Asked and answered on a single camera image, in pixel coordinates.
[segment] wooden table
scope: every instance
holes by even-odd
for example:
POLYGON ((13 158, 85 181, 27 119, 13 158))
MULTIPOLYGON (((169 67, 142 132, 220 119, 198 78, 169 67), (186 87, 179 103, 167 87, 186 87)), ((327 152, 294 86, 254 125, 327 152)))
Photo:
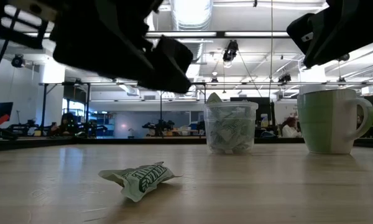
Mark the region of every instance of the wooden table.
POLYGON ((253 156, 199 146, 74 145, 0 152, 3 223, 373 223, 373 149, 309 154, 255 145, 253 156), (102 169, 165 161, 181 178, 139 203, 102 169))

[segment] plastic cup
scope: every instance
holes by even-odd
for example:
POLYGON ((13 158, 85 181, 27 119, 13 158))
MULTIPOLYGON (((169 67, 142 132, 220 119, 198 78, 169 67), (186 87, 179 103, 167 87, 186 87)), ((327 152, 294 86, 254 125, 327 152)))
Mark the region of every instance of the plastic cup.
POLYGON ((256 110, 246 101, 205 105, 207 145, 215 154, 249 154, 254 145, 256 110))

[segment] coffee mug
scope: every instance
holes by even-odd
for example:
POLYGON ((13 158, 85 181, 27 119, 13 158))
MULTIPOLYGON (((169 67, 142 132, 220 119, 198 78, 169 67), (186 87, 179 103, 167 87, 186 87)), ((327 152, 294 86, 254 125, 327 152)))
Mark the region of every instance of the coffee mug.
POLYGON ((373 105, 356 97, 354 90, 326 90, 298 97, 298 117, 310 152, 349 154, 354 140, 373 124, 373 105), (357 105, 364 119, 357 129, 357 105))

